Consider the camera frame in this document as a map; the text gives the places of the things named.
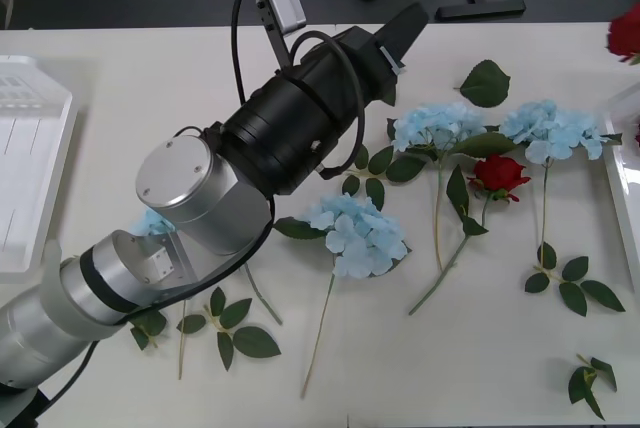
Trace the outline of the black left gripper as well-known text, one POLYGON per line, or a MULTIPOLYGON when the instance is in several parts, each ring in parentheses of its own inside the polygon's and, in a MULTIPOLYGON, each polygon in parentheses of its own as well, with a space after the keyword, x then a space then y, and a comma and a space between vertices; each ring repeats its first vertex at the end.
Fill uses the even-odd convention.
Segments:
POLYGON ((395 89, 402 60, 429 23, 420 3, 403 9, 379 30, 354 26, 331 38, 345 64, 323 41, 292 69, 292 127, 305 136, 341 136, 358 118, 357 97, 365 105, 395 89))

